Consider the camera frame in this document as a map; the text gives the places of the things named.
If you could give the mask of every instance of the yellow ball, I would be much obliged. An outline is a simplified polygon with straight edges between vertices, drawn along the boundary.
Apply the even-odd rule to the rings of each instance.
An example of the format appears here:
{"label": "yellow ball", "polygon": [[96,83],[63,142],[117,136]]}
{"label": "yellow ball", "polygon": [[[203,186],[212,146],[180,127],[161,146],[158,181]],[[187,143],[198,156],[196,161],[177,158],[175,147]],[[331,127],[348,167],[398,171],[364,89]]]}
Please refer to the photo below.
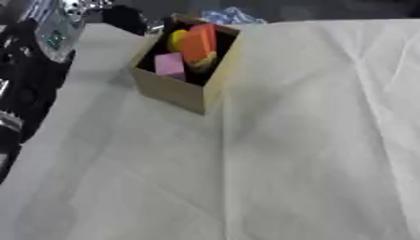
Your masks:
{"label": "yellow ball", "polygon": [[173,33],[171,33],[168,38],[168,50],[173,53],[180,52],[179,42],[187,32],[187,30],[182,29],[176,30]]}

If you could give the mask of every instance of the black object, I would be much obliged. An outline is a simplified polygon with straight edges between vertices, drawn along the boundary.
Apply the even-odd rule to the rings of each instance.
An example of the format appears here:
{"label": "black object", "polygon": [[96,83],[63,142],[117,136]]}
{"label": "black object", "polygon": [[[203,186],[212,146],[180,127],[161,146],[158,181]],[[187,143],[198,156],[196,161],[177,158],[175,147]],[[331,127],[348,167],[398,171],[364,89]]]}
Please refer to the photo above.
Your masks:
{"label": "black object", "polygon": [[146,19],[139,10],[131,7],[114,6],[103,9],[102,21],[132,34],[143,36],[147,31]]}
{"label": "black object", "polygon": [[0,96],[0,112],[22,120],[21,130],[0,125],[0,184],[18,156],[21,144],[38,131],[56,99],[73,62],[72,52],[65,63],[50,60],[39,48],[34,20],[8,26],[0,34],[0,79],[8,81]]}

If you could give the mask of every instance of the wrinkled fabric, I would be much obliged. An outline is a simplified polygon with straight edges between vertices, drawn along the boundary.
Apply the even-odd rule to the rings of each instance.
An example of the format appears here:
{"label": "wrinkled fabric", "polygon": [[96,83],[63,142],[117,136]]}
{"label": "wrinkled fabric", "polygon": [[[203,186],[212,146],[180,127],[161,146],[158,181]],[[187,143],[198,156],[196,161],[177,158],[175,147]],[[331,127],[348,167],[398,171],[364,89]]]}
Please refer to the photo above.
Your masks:
{"label": "wrinkled fabric", "polygon": [[204,117],[121,70],[153,39],[91,25],[0,187],[1,239],[420,239],[419,32],[247,26]]}
{"label": "wrinkled fabric", "polygon": [[261,24],[264,19],[257,19],[247,15],[238,7],[228,7],[221,11],[206,10],[202,12],[205,21],[216,24]]}
{"label": "wrinkled fabric", "polygon": [[419,239],[419,30],[244,32],[224,102],[230,239]]}

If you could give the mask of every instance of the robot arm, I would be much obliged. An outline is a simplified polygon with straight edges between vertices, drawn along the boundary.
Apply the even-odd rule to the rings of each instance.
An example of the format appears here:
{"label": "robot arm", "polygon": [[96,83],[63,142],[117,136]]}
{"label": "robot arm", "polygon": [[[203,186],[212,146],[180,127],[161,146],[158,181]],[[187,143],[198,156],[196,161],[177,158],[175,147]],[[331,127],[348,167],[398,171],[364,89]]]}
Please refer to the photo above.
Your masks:
{"label": "robot arm", "polygon": [[11,23],[0,33],[0,184],[54,104],[86,16],[99,10],[105,10],[105,22],[123,29],[124,21],[115,17],[125,11],[138,20],[126,30],[147,31],[142,15],[110,0],[11,0],[7,6]]}

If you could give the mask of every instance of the red block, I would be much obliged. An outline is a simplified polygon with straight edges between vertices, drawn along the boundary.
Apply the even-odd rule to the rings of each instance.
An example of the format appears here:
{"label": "red block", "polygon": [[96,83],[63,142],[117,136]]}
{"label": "red block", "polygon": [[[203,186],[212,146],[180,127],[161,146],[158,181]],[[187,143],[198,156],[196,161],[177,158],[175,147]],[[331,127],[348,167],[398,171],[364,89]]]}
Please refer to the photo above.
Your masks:
{"label": "red block", "polygon": [[205,31],[209,37],[210,49],[212,52],[217,51],[216,26],[212,23],[205,23],[191,27],[190,31]]}

